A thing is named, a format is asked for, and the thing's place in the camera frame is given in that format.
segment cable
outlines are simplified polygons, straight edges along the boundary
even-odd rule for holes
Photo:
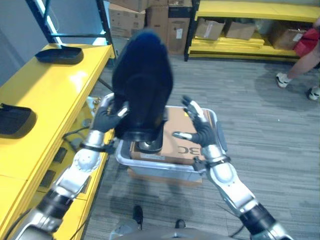
[[[232,233],[231,235],[229,235],[230,238],[234,238],[235,235],[239,234],[243,229],[244,229],[245,225],[242,224],[242,226],[235,231],[234,233]]]
[[[67,132],[67,133],[65,133],[65,134],[62,136],[62,138],[68,137],[68,136],[70,136],[70,135],[72,135],[72,134],[76,134],[77,132],[80,132],[80,131],[85,130],[85,129],[88,129],[88,128],[89,128],[89,126],[84,126],[84,127],[79,128],[79,129],[77,129],[77,130]]]
[[[81,135],[79,132],[82,131],[82,130],[88,129],[88,128],[89,128],[88,126],[85,126],[85,127],[79,128],[79,129],[77,129],[77,130],[67,132],[67,133],[65,133],[65,134],[62,136],[62,139],[63,139],[64,141],[66,141],[66,142],[69,144],[69,146],[72,148],[72,150],[76,153],[76,152],[77,152],[77,149],[76,149],[75,146],[71,143],[71,141],[69,141],[69,140],[67,139],[67,137],[70,136],[70,135],[72,135],[72,134],[79,134],[80,136],[83,136],[83,135]]]
[[[72,235],[72,237],[69,240],[72,240],[76,234],[80,231],[80,229],[82,229],[82,227],[87,223],[87,221],[89,220],[89,218],[87,217],[86,220],[82,223],[82,225],[75,231],[75,233]]]
[[[237,216],[236,216],[235,214],[233,214],[231,211],[225,209],[223,206],[220,206],[220,205],[217,204],[217,203],[216,203],[216,205],[217,205],[219,208],[225,210],[226,212],[228,212],[229,214],[231,214],[231,215],[233,215],[233,216],[235,216],[235,217],[237,218]],[[235,231],[234,233],[232,233],[231,235],[229,235],[229,237],[230,237],[230,238],[234,238],[234,236],[237,235],[237,234],[239,234],[239,233],[244,229],[244,227],[245,227],[245,225],[242,224],[242,226],[241,226],[237,231]]]
[[[58,32],[58,30],[59,30],[59,28],[60,28],[60,24],[59,24],[58,18],[57,18],[57,16],[56,16],[55,12],[52,10],[52,7],[50,7],[50,10],[51,10],[52,15],[54,16],[55,21],[56,21],[56,24],[57,24],[57,28],[56,28],[55,30]]]
[[[229,211],[229,210],[225,209],[223,206],[220,206],[218,203],[216,203],[216,205],[217,205],[219,208],[221,208],[221,209],[225,210],[226,212],[228,212],[229,214],[231,214],[231,215],[233,215],[233,216],[235,216],[235,217],[237,218],[237,216],[236,216],[236,215],[234,215],[231,211]]]
[[[16,227],[16,225],[20,222],[20,220],[27,215],[30,212],[31,208],[27,209],[25,212],[23,212],[9,227],[9,230],[6,232],[3,240],[7,240],[9,235],[11,234],[12,230]]]

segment black wire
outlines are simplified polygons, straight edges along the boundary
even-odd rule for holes
[[[237,218],[237,216],[236,216],[235,214],[233,214],[231,211],[229,211],[229,210],[225,209],[223,206],[220,206],[220,205],[219,205],[219,204],[217,204],[217,203],[216,203],[216,205],[217,205],[219,208],[221,208],[221,209],[225,210],[227,213],[229,213],[229,214],[231,214],[231,215],[233,215],[233,216],[235,216],[235,217]]]
[[[62,138],[68,137],[68,136],[70,136],[70,135],[72,135],[72,134],[76,134],[77,132],[80,132],[80,131],[85,130],[85,129],[88,129],[88,128],[89,128],[89,126],[84,126],[84,127],[79,128],[79,129],[77,129],[77,130],[67,132],[66,134],[64,134],[64,135],[62,136]]]
[[[9,235],[11,234],[12,230],[16,227],[16,225],[20,222],[20,220],[27,215],[30,212],[31,208],[27,209],[25,212],[23,212],[9,227],[9,230],[6,232],[3,240],[7,240]]]
[[[76,234],[80,231],[80,229],[82,229],[82,227],[87,223],[88,220],[89,220],[89,218],[87,217],[86,220],[85,220],[85,221],[82,223],[82,225],[75,231],[75,233],[72,235],[72,237],[71,237],[69,240],[73,239],[73,238],[76,236]]]
[[[235,235],[239,234],[244,229],[244,227],[245,227],[245,225],[242,224],[242,226],[237,231],[235,231],[234,233],[229,235],[229,237],[233,238]]]
[[[70,136],[70,135],[72,135],[72,134],[77,134],[77,133],[79,133],[80,131],[85,130],[85,129],[88,129],[88,128],[89,128],[89,126],[85,126],[85,127],[79,128],[79,129],[77,129],[77,130],[67,132],[67,133],[65,133],[65,134],[62,136],[62,139],[69,144],[69,146],[72,148],[72,150],[73,150],[74,152],[77,152],[77,149],[76,149],[75,146],[71,143],[71,141],[69,141],[69,140],[67,139],[67,137]]]
[[[220,206],[219,204],[216,203],[216,205],[219,207],[219,208],[222,208],[223,210],[225,210],[226,212],[228,212],[229,214],[235,216],[237,218],[237,216],[235,214],[233,214],[231,211],[225,209],[223,206]],[[245,225],[242,224],[242,226],[237,230],[235,231],[234,233],[232,233],[231,235],[229,235],[230,238],[233,238],[235,235],[239,234],[243,229],[244,229]]]

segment stacked cardboard boxes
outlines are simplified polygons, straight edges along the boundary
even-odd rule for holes
[[[191,0],[169,0],[147,9],[147,27],[160,36],[170,54],[184,53],[191,12]]]
[[[110,31],[116,54],[146,27],[154,30],[170,54],[183,54],[192,12],[191,0],[109,0]]]

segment cardboard box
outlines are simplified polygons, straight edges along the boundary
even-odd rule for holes
[[[198,26],[195,31],[195,36],[204,39],[217,40],[220,37],[224,26],[225,23],[200,18],[198,20]]]
[[[131,9],[110,3],[109,18],[112,36],[130,38],[145,26],[146,11],[133,11]]]
[[[141,12],[146,10],[151,3],[151,0],[108,0],[111,4],[116,4],[127,9]]]
[[[112,46],[114,48],[115,56],[119,57],[121,54],[122,50],[128,43],[129,38],[126,37],[120,37],[120,36],[112,36]]]
[[[204,110],[205,117],[211,122],[210,114]],[[136,148],[136,143],[131,144],[130,155],[135,160],[151,162],[163,162],[171,164],[192,165],[193,158],[198,156],[200,160],[205,158],[201,155],[201,146],[193,142],[172,136],[175,131],[195,133],[196,130],[189,116],[183,108],[168,107],[169,120],[163,129],[162,149],[156,154],[141,153]]]
[[[302,38],[308,27],[302,23],[277,21],[268,36],[275,49],[292,50]]]
[[[169,5],[166,37],[169,54],[184,53],[191,13],[191,0],[185,0],[182,6]]]
[[[183,6],[184,4],[185,0],[168,0],[168,5]]]
[[[225,29],[225,37],[232,39],[249,40],[256,30],[253,23],[229,21]]]
[[[168,6],[151,6],[146,11],[147,27],[154,30],[163,43],[167,41]]]
[[[168,0],[150,0],[150,7],[152,6],[168,6]]]

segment yellow shelf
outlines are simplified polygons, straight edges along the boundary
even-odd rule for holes
[[[320,7],[267,2],[201,0],[198,17],[274,19],[313,23],[320,16]]]
[[[62,144],[62,136],[77,118],[87,96],[114,58],[113,47],[68,44],[82,48],[83,60],[75,65],[41,63],[33,57],[2,87],[0,102],[29,107],[36,113],[33,129],[23,138],[0,138],[0,177],[16,179],[0,207],[0,239],[24,212]],[[47,48],[57,48],[49,44]]]
[[[252,55],[252,54],[221,54],[210,52],[197,52],[192,51],[189,53],[190,58],[222,58],[222,59],[249,59],[249,60],[270,60],[281,62],[296,62],[297,57],[285,57],[285,56],[270,56],[270,55]]]
[[[223,53],[223,54],[253,54],[253,55],[274,55],[274,56],[289,56],[296,57],[296,52],[294,50],[283,50],[274,49],[273,46],[265,39],[265,43],[261,48],[254,47],[234,47],[232,45],[227,46],[217,46],[212,45],[213,41],[206,43],[200,43],[198,39],[193,39],[191,46],[189,47],[188,53],[196,52],[206,52],[206,53]]]

